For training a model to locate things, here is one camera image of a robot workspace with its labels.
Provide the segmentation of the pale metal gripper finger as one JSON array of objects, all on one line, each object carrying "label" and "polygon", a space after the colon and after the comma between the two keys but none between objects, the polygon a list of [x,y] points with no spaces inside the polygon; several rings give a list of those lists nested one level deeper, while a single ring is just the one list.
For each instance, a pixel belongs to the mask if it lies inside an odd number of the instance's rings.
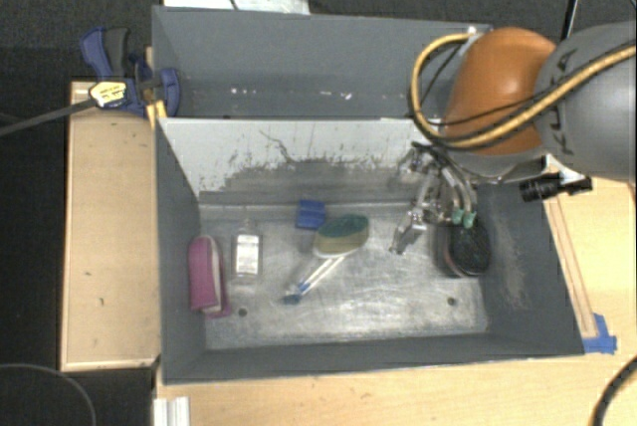
[{"label": "pale metal gripper finger", "polygon": [[427,224],[420,214],[408,212],[406,215],[406,227],[403,234],[403,248],[413,245],[421,235],[427,231]]},{"label": "pale metal gripper finger", "polygon": [[407,211],[394,229],[389,250],[397,255],[404,253],[408,245],[411,244],[413,225],[413,214]]}]

